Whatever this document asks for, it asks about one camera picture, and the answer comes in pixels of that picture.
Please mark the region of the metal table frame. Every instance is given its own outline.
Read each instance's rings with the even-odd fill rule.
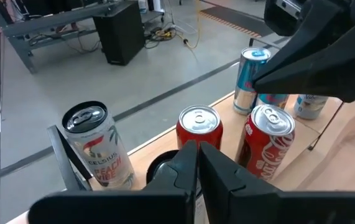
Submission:
[[[0,28],[2,33],[9,40],[10,44],[14,47],[18,56],[21,58],[24,65],[28,68],[30,73],[36,73],[34,64],[30,59],[32,55],[31,50],[45,47],[48,45],[56,44],[61,41],[65,41],[72,38],[81,37],[84,35],[92,34],[96,32],[93,30],[75,31],[60,35],[57,38],[47,37],[40,39],[36,44],[30,45],[24,36],[31,34],[33,32],[42,32],[45,30],[50,30],[53,27],[62,26],[70,24],[72,22],[78,22],[85,19],[92,18],[93,16],[100,16],[107,14],[118,7],[123,7],[124,3],[127,2],[107,2],[103,3],[99,0],[99,3],[95,6],[84,7],[77,10],[72,10],[69,12],[63,12],[61,14],[56,14],[52,16],[45,16],[38,19],[33,19],[25,22],[14,23],[11,19],[7,9],[4,7],[2,1],[0,1]]]

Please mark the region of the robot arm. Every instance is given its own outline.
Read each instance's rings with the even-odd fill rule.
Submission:
[[[254,76],[257,92],[355,100],[355,0],[267,0],[264,19],[292,38]]]

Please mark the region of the can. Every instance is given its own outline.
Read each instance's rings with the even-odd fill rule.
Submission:
[[[97,101],[80,103],[62,118],[68,142],[96,180],[107,189],[131,189],[132,164],[107,107]]]
[[[270,180],[295,139],[295,120],[274,105],[256,106],[247,117],[236,162],[263,180]]]
[[[223,124],[219,114],[213,108],[193,105],[180,113],[176,124],[176,135],[179,149],[188,140],[195,140],[198,147],[201,141],[206,141],[220,150]]]
[[[248,47],[241,51],[233,103],[237,113],[248,115],[255,107],[257,95],[252,87],[252,78],[270,57],[271,52],[262,47]]]
[[[171,161],[176,154],[178,153],[178,150],[172,150],[165,152],[158,157],[156,157],[152,162],[151,165],[149,166],[147,170],[147,176],[146,176],[146,181],[147,184],[151,182],[154,178],[156,178],[157,174],[160,174],[162,172],[162,166],[165,165],[166,162]],[[195,219],[194,219],[194,224],[205,224],[205,200],[203,198],[202,194],[202,187],[201,187],[201,182],[198,178],[196,182],[196,200],[195,200]]]
[[[285,109],[289,95],[288,94],[259,94],[257,104],[270,104]]]
[[[320,115],[327,100],[327,96],[298,95],[293,108],[299,118],[313,120]]]

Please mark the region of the black mat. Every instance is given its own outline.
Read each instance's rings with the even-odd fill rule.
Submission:
[[[249,16],[243,12],[228,9],[226,7],[215,6],[202,10],[202,13],[216,17],[251,32],[255,32],[262,37],[273,33],[272,30],[267,27],[264,21]]]

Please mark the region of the yellow cable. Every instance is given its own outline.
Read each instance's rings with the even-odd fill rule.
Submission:
[[[194,0],[195,2],[195,11],[196,11],[196,26],[198,27],[198,36],[196,38],[196,43],[194,46],[191,46],[190,43],[188,42],[188,40],[186,38],[184,38],[184,35],[180,35],[177,34],[177,36],[179,36],[179,38],[181,38],[184,42],[184,44],[189,48],[189,49],[195,49],[199,42],[200,42],[200,38],[201,38],[201,22],[200,22],[200,0]]]

